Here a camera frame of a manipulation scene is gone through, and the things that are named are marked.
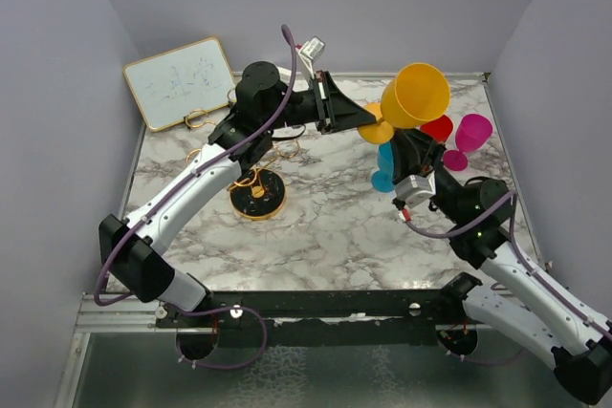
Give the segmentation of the red wine glass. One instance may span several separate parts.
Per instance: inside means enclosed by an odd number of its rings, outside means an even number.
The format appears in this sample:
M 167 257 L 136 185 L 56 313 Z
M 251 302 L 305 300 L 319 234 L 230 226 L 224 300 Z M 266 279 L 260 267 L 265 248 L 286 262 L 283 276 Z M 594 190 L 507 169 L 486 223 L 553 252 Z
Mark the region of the red wine glass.
M 445 143 L 452 134 L 453 129 L 453 122 L 447 115 L 442 115 L 420 127 L 423 133 L 429 135 L 439 143 Z

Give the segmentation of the blue wine glass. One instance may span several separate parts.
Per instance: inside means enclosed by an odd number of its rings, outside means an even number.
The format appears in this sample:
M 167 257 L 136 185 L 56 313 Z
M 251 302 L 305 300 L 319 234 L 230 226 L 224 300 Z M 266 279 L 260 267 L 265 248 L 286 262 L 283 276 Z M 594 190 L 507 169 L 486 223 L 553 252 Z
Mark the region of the blue wine glass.
M 394 163 L 391 144 L 381 144 L 377 154 L 378 169 L 372 174 L 371 184 L 373 188 L 381 193 L 390 193 L 394 190 L 392 183 Z

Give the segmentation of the pink wine glass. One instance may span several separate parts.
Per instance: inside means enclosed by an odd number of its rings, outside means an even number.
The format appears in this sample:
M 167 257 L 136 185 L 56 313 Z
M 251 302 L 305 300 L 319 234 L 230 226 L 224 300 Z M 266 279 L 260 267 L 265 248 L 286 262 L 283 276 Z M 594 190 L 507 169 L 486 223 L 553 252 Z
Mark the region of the pink wine glass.
M 479 114 L 465 115 L 455 133 L 455 149 L 443 155 L 444 166 L 451 171 L 463 171 L 468 167 L 468 153 L 478 150 L 492 135 L 492 122 Z

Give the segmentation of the orange wine glass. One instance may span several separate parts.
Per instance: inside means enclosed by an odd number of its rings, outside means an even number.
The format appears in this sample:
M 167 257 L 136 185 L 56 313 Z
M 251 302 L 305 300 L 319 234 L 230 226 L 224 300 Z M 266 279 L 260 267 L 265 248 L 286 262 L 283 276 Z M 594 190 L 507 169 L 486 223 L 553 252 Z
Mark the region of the orange wine glass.
M 378 102 L 365 106 L 375 121 L 358 128 L 361 138 L 383 144 L 396 130 L 418 128 L 440 118 L 450 104 L 451 90 L 444 74 L 430 64 L 404 67 L 383 90 Z

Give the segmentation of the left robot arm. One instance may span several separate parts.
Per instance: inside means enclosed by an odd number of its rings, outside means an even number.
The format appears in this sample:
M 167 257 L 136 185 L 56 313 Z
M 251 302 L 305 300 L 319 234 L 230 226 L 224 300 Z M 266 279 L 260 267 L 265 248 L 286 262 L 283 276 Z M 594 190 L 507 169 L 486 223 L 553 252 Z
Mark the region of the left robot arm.
M 249 170 L 273 147 L 276 129 L 313 123 L 322 134 L 373 124 L 373 114 L 345 96 L 329 73 L 319 72 L 305 91 L 283 83 L 270 62 L 249 65 L 235 87 L 236 100 L 201 151 L 158 195 L 123 219 L 99 225 L 102 271 L 111 273 L 142 302 L 161 300 L 193 327 L 210 318 L 210 291 L 169 265 L 163 255 L 186 223 L 209 200 Z

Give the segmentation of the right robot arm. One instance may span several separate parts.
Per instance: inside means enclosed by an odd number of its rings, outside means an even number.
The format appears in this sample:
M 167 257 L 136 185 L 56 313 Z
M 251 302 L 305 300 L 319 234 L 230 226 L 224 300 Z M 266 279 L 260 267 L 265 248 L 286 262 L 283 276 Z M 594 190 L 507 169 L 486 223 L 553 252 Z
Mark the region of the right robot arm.
M 390 141 L 393 204 L 401 220 L 427 238 L 410 211 L 427 203 L 453 222 L 440 234 L 455 255 L 515 298 L 507 301 L 461 274 L 439 300 L 451 323 L 466 317 L 491 326 L 530 351 L 575 399 L 598 404 L 611 389 L 611 321 L 563 287 L 518 246 L 514 236 L 517 197 L 507 183 L 477 176 L 458 182 L 444 167 L 445 146 L 418 129 L 396 131 Z

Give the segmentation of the white eraser box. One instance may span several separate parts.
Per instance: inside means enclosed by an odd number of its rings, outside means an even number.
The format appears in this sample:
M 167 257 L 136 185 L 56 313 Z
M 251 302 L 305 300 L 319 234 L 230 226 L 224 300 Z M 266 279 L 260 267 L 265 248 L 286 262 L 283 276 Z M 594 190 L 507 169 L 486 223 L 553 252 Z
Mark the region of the white eraser box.
M 293 75 L 292 71 L 283 67 L 278 67 L 280 79 L 284 83 L 288 83 Z

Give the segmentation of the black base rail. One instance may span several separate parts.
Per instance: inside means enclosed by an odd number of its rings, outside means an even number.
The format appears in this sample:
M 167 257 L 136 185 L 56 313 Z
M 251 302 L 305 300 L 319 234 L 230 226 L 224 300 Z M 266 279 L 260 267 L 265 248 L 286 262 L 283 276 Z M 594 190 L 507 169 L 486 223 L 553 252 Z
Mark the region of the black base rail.
M 167 308 L 156 328 L 224 348 L 435 345 L 436 331 L 473 325 L 444 290 L 217 291 L 209 317 Z

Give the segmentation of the small whiteboard gold frame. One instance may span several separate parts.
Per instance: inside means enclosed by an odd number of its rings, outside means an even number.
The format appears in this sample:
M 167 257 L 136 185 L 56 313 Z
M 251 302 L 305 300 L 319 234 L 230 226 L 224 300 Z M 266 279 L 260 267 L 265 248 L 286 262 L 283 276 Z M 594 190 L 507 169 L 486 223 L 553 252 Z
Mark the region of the small whiteboard gold frame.
M 227 106 L 235 86 L 214 37 L 127 64 L 122 73 L 152 132 L 182 124 L 196 110 L 209 113 Z

